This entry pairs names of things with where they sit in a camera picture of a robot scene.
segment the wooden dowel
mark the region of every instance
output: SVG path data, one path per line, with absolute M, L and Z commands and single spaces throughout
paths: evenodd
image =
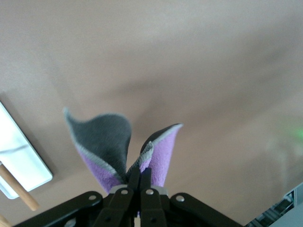
M 39 208 L 37 201 L 22 187 L 9 170 L 0 162 L 0 176 L 9 184 L 9 186 L 20 196 L 23 202 L 32 210 Z
M 11 227 L 12 225 L 10 224 L 9 221 L 7 221 L 5 219 L 5 217 L 3 217 L 1 214 L 0 214 L 0 227 Z

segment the wooden stick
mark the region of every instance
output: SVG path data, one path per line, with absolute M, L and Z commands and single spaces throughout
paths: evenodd
M 22 187 L 9 170 L 0 162 L 0 176 L 9 184 L 9 186 L 20 196 L 23 202 L 32 210 L 39 208 L 37 201 Z
M 10 224 L 10 222 L 7 221 L 5 219 L 5 217 L 3 217 L 1 214 L 0 214 L 0 227 L 12 227 L 12 225 Z

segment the black mechanical structure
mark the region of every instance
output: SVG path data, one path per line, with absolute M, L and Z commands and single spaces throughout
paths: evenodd
M 151 185 L 152 170 L 135 168 L 129 183 L 112 188 L 105 198 L 86 192 L 15 227 L 243 227 L 186 193 L 171 198 Z

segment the purple and gray cloth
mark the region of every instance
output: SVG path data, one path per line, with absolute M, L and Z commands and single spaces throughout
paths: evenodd
M 141 172 L 151 168 L 151 184 L 164 186 L 175 138 L 182 124 L 152 134 L 126 172 L 132 130 L 124 116 L 108 113 L 82 122 L 74 119 L 68 110 L 64 114 L 78 153 L 107 193 L 116 185 L 127 184 L 134 167 L 139 167 Z

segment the silver screw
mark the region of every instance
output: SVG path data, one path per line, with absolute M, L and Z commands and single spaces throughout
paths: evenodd
M 122 191 L 121 191 L 121 194 L 127 195 L 127 194 L 128 194 L 128 190 L 126 190 L 126 189 L 122 190 Z
M 95 200 L 95 199 L 96 199 L 96 196 L 95 196 L 95 195 L 89 196 L 89 200 Z
M 147 189 L 147 190 L 146 190 L 146 194 L 148 194 L 148 195 L 153 195 L 153 190 L 152 190 L 152 189 Z
M 176 197 L 176 200 L 177 200 L 178 202 L 184 202 L 184 201 L 185 201 L 185 199 L 184 199 L 184 197 L 183 197 L 182 195 L 178 195 L 178 196 Z

